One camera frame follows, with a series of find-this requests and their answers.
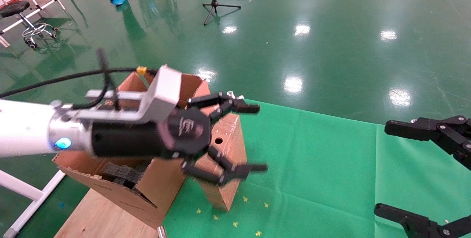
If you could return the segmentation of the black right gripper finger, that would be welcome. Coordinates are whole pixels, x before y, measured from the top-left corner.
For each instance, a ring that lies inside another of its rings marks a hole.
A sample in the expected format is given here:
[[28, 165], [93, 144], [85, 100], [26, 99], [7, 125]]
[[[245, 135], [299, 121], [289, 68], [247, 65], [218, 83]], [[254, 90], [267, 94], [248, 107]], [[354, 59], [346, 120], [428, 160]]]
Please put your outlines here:
[[388, 135], [432, 141], [453, 156], [468, 170], [471, 169], [471, 120], [453, 116], [443, 120], [418, 118], [414, 122], [387, 121], [384, 131]]
[[375, 215], [401, 224], [409, 238], [460, 238], [471, 233], [471, 216], [439, 225], [425, 216], [383, 203], [375, 205]]

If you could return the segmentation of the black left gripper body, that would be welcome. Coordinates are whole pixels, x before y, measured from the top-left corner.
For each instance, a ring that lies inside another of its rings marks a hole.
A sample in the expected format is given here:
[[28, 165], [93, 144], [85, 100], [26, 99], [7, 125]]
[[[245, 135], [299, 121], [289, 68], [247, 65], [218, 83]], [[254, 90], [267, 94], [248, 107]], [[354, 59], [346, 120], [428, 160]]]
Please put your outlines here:
[[161, 122], [92, 124], [97, 157], [186, 158], [200, 156], [211, 141], [212, 123], [199, 109], [173, 109]]

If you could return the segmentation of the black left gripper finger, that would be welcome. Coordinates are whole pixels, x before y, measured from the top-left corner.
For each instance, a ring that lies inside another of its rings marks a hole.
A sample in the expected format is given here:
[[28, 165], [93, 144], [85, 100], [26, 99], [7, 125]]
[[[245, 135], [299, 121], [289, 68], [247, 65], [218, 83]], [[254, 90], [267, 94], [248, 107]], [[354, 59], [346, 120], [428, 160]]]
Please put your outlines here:
[[269, 169], [268, 164], [233, 164], [213, 146], [208, 147], [207, 154], [222, 168], [221, 175], [196, 167], [193, 158], [187, 158], [182, 162], [182, 172], [206, 183], [224, 186], [233, 179], [245, 180], [251, 172], [266, 172]]
[[208, 118], [211, 122], [217, 122], [226, 114], [231, 112], [257, 114], [260, 111], [259, 104], [248, 104], [244, 99], [237, 99], [227, 94], [219, 92], [217, 94], [194, 97], [187, 101], [187, 108], [206, 108], [218, 105], [217, 109], [212, 111]]

